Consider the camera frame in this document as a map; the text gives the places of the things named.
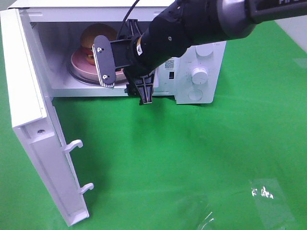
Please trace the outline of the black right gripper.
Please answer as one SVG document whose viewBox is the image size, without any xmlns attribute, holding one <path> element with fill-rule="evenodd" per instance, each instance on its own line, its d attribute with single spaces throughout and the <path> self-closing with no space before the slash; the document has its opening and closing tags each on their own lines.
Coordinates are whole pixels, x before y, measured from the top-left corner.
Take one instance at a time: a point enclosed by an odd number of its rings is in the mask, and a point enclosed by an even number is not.
<svg viewBox="0 0 307 230">
<path fill-rule="evenodd" d="M 110 42 L 116 69 L 123 68 L 128 84 L 125 93 L 139 96 L 140 105 L 151 104 L 154 69 L 173 57 L 181 57 L 189 48 L 189 38 L 180 22 L 122 23 L 117 40 Z"/>
</svg>

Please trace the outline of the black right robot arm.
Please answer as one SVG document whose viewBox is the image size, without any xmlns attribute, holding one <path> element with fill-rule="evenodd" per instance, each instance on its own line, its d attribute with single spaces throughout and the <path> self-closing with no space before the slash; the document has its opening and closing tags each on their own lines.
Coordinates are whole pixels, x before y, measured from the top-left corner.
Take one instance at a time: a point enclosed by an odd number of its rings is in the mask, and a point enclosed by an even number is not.
<svg viewBox="0 0 307 230">
<path fill-rule="evenodd" d="M 265 21 L 306 15 L 304 0 L 177 0 L 165 8 L 145 31 L 125 18 L 111 42 L 115 66 L 128 80 L 126 93 L 152 102 L 153 71 L 191 46 L 245 38 Z"/>
</svg>

